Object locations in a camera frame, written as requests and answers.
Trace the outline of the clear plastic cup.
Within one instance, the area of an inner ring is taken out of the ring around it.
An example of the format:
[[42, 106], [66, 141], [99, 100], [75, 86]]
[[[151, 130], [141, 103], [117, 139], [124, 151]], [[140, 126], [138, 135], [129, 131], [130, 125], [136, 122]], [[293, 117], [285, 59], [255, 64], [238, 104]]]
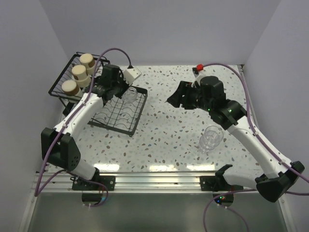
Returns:
[[208, 126], [203, 134], [205, 142], [220, 143], [224, 138], [224, 131], [217, 126]]
[[130, 104], [133, 103], [138, 96], [138, 92], [136, 88], [134, 87], [129, 87], [126, 92], [122, 95], [121, 99], [124, 104]]
[[201, 136], [198, 144], [198, 151], [201, 153], [207, 153], [215, 149], [221, 142], [220, 137], [206, 135]]

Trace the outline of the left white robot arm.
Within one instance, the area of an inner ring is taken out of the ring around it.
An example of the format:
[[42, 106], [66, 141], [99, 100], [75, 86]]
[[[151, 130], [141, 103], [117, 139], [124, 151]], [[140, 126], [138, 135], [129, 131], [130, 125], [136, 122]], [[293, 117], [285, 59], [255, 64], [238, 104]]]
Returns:
[[134, 80], [128, 70], [111, 64], [103, 66], [101, 75], [92, 78], [75, 108], [52, 129], [45, 128], [41, 132], [44, 164], [60, 167], [81, 177], [88, 189], [97, 189], [100, 184], [97, 170], [81, 158], [76, 141], [94, 114], [113, 97], [121, 98]]

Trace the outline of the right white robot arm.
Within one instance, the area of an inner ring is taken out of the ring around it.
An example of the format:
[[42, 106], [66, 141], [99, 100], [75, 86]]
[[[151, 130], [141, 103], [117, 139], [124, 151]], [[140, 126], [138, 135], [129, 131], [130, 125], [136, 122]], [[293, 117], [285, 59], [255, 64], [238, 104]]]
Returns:
[[292, 162], [277, 150], [254, 125], [240, 103], [226, 97], [223, 83], [215, 76], [205, 76], [193, 83], [181, 81], [167, 99], [175, 108], [201, 109], [224, 130], [233, 135], [255, 158], [263, 174], [255, 177], [227, 164], [215, 173], [211, 190], [227, 190], [241, 186], [257, 190], [269, 202], [276, 202], [296, 182], [305, 169], [299, 161]]

